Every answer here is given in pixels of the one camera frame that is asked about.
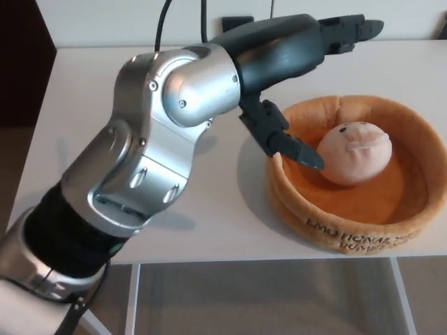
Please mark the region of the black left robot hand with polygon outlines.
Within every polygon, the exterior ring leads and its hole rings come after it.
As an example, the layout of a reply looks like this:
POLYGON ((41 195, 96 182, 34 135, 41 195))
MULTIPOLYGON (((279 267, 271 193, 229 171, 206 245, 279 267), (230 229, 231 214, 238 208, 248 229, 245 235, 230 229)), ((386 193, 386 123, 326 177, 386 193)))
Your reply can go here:
POLYGON ((327 55, 351 52, 383 27, 383 21, 364 15, 316 20, 299 14, 243 24, 211 40, 235 64, 241 84, 240 120, 267 156, 280 153, 308 167, 324 168, 314 149, 286 132, 285 116, 273 102, 261 100, 261 92, 313 71, 327 55))

